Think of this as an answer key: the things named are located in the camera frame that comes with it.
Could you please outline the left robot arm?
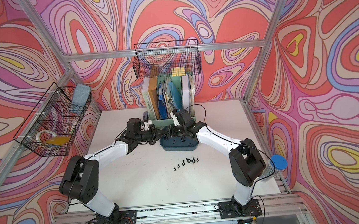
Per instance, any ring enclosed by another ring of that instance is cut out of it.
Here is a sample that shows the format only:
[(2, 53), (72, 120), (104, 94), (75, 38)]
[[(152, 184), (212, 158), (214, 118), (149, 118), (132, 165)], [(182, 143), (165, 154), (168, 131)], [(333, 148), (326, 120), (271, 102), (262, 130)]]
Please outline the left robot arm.
[(94, 224), (123, 224), (123, 215), (116, 203), (110, 201), (99, 189), (100, 169), (131, 153), (141, 144), (154, 145), (168, 135), (168, 128), (132, 132), (124, 130), (115, 141), (85, 156), (73, 156), (59, 186), (59, 192), (67, 198), (78, 200), (96, 215)]

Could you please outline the teal plastic storage tray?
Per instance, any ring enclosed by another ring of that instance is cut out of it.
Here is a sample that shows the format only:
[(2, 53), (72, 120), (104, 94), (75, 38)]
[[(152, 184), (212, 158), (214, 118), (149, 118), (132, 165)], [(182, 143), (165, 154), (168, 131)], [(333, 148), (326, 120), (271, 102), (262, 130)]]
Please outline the teal plastic storage tray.
[(191, 138), (162, 137), (160, 145), (165, 151), (194, 151), (199, 142)]

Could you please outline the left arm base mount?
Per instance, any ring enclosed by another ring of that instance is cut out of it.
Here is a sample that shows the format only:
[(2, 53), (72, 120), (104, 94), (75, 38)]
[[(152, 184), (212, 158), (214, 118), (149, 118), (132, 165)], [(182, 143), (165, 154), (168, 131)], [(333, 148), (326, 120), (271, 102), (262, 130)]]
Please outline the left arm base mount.
[(109, 217), (96, 215), (88, 224), (136, 224), (137, 211), (113, 211)]

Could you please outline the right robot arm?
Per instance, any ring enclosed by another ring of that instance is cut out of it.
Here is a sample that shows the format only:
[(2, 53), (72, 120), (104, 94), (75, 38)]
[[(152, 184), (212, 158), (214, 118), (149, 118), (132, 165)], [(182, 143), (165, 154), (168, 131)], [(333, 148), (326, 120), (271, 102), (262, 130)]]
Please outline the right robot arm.
[(229, 210), (238, 215), (243, 215), (248, 211), (252, 205), (255, 183), (266, 168), (261, 151), (257, 149), (253, 140), (228, 137), (202, 122), (190, 127), (171, 125), (169, 133), (172, 137), (192, 139), (208, 145), (227, 156), (232, 174), (237, 181)]

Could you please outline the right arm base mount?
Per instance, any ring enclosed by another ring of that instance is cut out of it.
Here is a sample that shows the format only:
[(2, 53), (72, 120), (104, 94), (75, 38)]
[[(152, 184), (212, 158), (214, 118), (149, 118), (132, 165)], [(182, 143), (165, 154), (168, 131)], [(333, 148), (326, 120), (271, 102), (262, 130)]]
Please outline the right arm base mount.
[(258, 199), (251, 199), (242, 206), (237, 201), (219, 202), (217, 204), (221, 219), (258, 217), (263, 214)]

